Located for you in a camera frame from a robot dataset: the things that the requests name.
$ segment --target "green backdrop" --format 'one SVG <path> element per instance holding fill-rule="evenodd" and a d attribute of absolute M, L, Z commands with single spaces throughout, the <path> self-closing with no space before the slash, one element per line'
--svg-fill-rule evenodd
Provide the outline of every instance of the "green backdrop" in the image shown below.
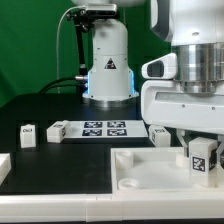
<path fill-rule="evenodd" d="M 37 93 L 56 79 L 56 34 L 70 0 L 0 1 L 0 106 L 13 97 Z M 138 7 L 121 9 L 129 31 L 129 66 L 141 89 L 141 66 L 170 51 L 150 31 L 149 0 Z M 91 34 L 84 35 L 88 67 L 92 64 Z M 64 20 L 60 34 L 60 77 L 78 74 L 76 36 L 72 22 Z M 75 89 L 63 90 L 74 92 Z"/>

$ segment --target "warning label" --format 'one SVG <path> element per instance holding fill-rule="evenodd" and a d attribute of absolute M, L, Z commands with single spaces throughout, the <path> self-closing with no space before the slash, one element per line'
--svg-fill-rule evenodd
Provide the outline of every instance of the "warning label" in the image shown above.
<path fill-rule="evenodd" d="M 112 58 L 110 58 L 110 60 L 107 62 L 104 69 L 117 69 Z"/>

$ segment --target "black cable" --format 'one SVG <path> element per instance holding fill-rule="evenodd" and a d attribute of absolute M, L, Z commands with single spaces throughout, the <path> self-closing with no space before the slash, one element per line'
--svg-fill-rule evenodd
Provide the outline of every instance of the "black cable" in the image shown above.
<path fill-rule="evenodd" d="M 71 76 L 71 77 L 66 77 L 66 78 L 61 78 L 61 79 L 57 79 L 53 82 L 50 82 L 49 84 L 47 84 L 46 86 L 44 86 L 39 93 L 43 93 L 45 92 L 45 89 L 47 89 L 50 86 L 53 86 L 54 84 L 60 83 L 60 82 L 64 82 L 64 81 L 70 81 L 70 80 L 75 80 L 75 76 Z"/>
<path fill-rule="evenodd" d="M 48 88 L 46 88 L 44 91 L 41 92 L 41 94 L 44 94 L 46 92 L 48 92 L 50 89 L 53 89 L 53 88 L 59 88 L 59 87 L 70 87 L 70 86 L 74 86 L 74 87 L 77 87 L 77 86 L 84 86 L 83 84 L 65 84 L 65 85 L 53 85 L 53 86 L 49 86 Z"/>

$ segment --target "black panel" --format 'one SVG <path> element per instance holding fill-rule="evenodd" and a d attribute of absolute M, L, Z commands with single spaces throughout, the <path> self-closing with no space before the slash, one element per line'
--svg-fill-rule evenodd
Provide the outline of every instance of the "black panel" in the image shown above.
<path fill-rule="evenodd" d="M 164 64 L 162 61 L 154 62 L 147 67 L 147 74 L 150 78 L 162 78 L 164 75 Z"/>

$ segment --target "white cube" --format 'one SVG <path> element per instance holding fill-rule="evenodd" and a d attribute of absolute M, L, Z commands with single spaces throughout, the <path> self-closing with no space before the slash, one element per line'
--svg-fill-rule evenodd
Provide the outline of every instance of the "white cube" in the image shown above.
<path fill-rule="evenodd" d="M 20 144 L 21 148 L 36 147 L 36 131 L 35 125 L 25 125 L 20 128 Z"/>
<path fill-rule="evenodd" d="M 57 121 L 47 129 L 47 141 L 53 143 L 60 143 L 65 135 L 66 128 L 69 125 L 69 121 Z"/>
<path fill-rule="evenodd" d="M 218 141 L 198 137 L 189 142 L 190 181 L 204 187 L 217 182 L 216 149 Z"/>
<path fill-rule="evenodd" d="M 149 138 L 156 147 L 170 147 L 171 135 L 162 126 L 151 125 L 149 127 Z"/>

